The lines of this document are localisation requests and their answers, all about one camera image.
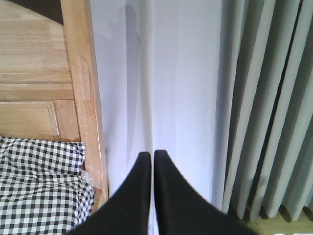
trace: black and white gingham fabric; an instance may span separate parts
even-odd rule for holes
[[[0,234],[64,234],[90,215],[85,146],[0,137]]]

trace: checkered bedsheet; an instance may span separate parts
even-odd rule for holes
[[[19,154],[29,152],[27,147],[22,148]],[[94,192],[79,172],[63,174],[27,168],[7,149],[0,148],[1,235],[65,234],[86,220]]]

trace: bed post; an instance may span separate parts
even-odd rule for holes
[[[108,180],[90,2],[61,0],[61,6],[79,132],[87,148],[85,169],[96,191],[95,211],[108,199]]]

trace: wooden headboard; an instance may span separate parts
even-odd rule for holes
[[[0,135],[85,142],[97,209],[108,183],[89,1],[61,5],[64,27],[0,0]]]

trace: pillow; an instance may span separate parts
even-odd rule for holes
[[[80,174],[83,142],[41,141],[0,136],[0,161],[20,170]]]

